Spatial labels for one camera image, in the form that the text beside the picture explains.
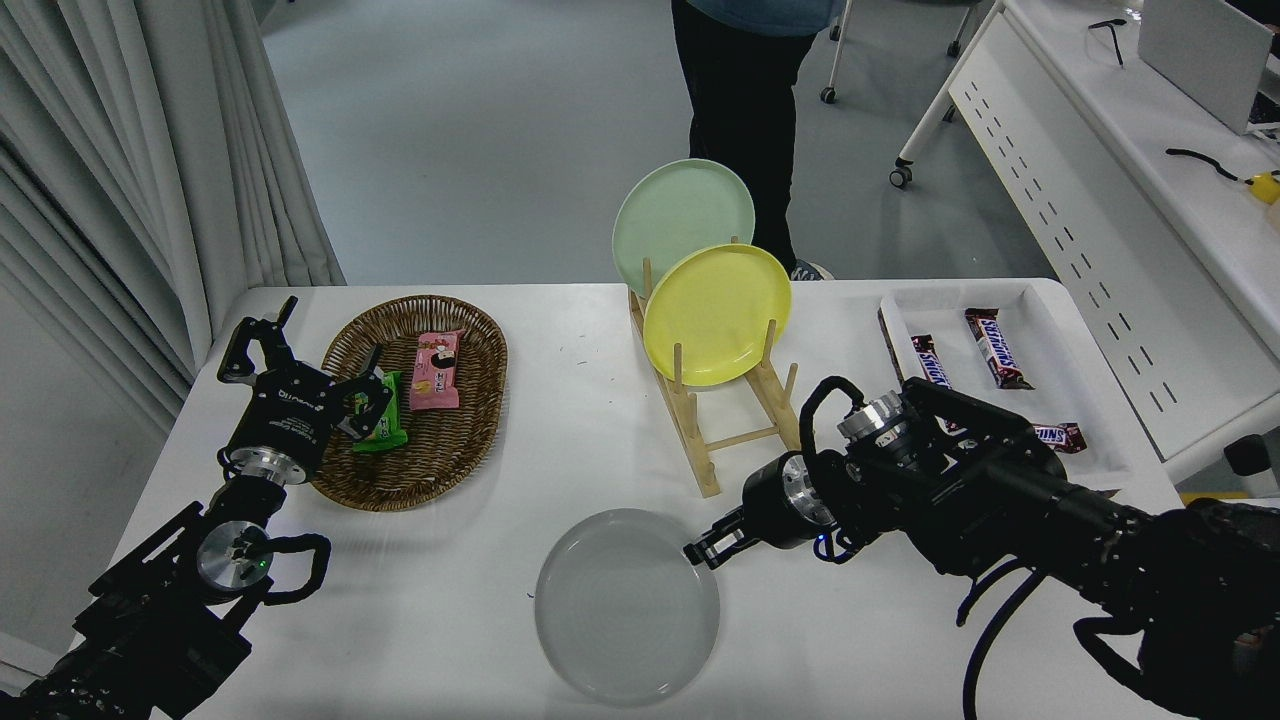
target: white tray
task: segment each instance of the white tray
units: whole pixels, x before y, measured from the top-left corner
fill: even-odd
[[[1001,389],[969,331],[966,307],[996,307],[1014,359],[1036,389]],[[1123,437],[1103,411],[1098,382],[1091,380],[1068,346],[1057,319],[1036,284],[1012,281],[996,287],[938,287],[895,291],[879,307],[884,340],[900,379],[924,378],[911,336],[932,334],[934,350],[957,392],[998,405],[1032,423],[1078,423],[1088,447],[1057,454],[1071,482],[1091,489],[1123,488],[1132,475]],[[1133,442],[1137,438],[1124,438]]]

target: white plate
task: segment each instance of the white plate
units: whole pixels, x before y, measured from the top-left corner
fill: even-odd
[[[701,670],[719,630],[719,591],[663,515],[607,510],[575,525],[538,577],[534,620],[552,667],[607,705],[657,702]]]

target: robotic arm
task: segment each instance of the robotic arm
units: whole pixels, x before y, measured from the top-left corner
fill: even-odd
[[[369,434],[390,401],[374,374],[374,347],[360,375],[337,382],[293,357],[284,323],[244,318],[223,356],[218,379],[253,388],[232,439],[218,454],[225,483],[207,511],[192,502],[90,585],[97,600],[74,628],[84,641],[18,698],[0,693],[0,716],[23,719],[140,719],[159,707],[184,717],[248,657],[239,633],[260,605],[288,605],[317,591],[330,544],[319,534],[271,538],[268,520],[284,487],[310,480],[334,428]],[[248,345],[262,348],[259,374]],[[347,397],[370,402],[347,416]],[[293,591],[271,591],[276,553],[307,552],[311,575]],[[234,601],[221,618],[209,606]]]
[[[838,425],[849,445],[817,452],[813,416],[835,389],[852,405]],[[987,650],[1046,577],[1107,612],[1078,621],[1076,638],[1143,698],[1196,717],[1275,716],[1280,511],[1198,501],[1151,516],[1112,502],[1069,483],[1023,418],[919,378],[870,402],[828,378],[801,409],[800,433],[800,452],[748,478],[742,505],[685,547],[692,564],[716,569],[759,541],[814,541],[819,559],[845,562],[902,530],[940,573],[974,580],[957,624],[1001,577],[1030,570],[978,641],[968,719]],[[1139,632],[1137,665],[1098,637]]]

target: white table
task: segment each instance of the white table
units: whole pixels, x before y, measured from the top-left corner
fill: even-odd
[[[796,405],[829,374],[868,395],[895,388],[876,311],[904,287],[978,287],[1027,281],[796,283],[791,324],[774,350],[797,361]],[[1101,383],[1106,428],[1132,441],[1134,469],[1119,500],[1160,511],[1178,500],[1089,340],[1069,296],[1050,281],[1062,337]],[[655,706],[621,711],[564,684],[543,657],[534,592],[556,541],[613,507],[668,514],[690,538],[739,503],[741,480],[782,450],[765,439],[713,455],[724,493],[703,500],[627,320],[623,286],[348,287],[255,290],[229,315],[275,313],[301,301],[285,327],[294,354],[320,364],[355,315],[394,297],[435,292],[475,304],[503,328],[511,355],[504,419],[493,454],[465,483],[415,510],[370,514],[294,487],[273,534],[319,532],[334,544],[324,587],[293,606],[260,609],[246,626],[253,653],[192,717],[955,717],[969,652],[1001,597],[954,626],[968,591],[937,575],[901,534],[845,566],[806,548],[762,546],[717,570],[717,646],[691,685]],[[219,483],[215,451],[248,391],[216,382],[224,340],[183,409],[116,556]],[[700,404],[712,434],[749,429],[744,387]],[[842,447],[831,402],[818,446]],[[278,560],[276,588],[305,570]],[[1170,716],[1112,683],[1075,644],[1070,623],[1094,614],[1046,583],[997,641],[979,684],[986,719]]]
[[[902,156],[955,102],[1183,479],[1280,424],[1280,233],[1238,174],[1280,167],[1138,58],[1106,0],[997,0]],[[928,182],[922,161],[916,181]]]

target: green snack wrapper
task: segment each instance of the green snack wrapper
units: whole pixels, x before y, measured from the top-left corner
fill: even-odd
[[[374,425],[374,432],[369,433],[369,437],[351,446],[353,451],[381,452],[408,442],[408,433],[399,427],[399,370],[383,375],[383,386],[390,388],[392,401],[387,404],[387,410],[383,411],[383,416]],[[356,413],[360,413],[360,409],[367,404],[369,397],[365,393],[356,393]]]

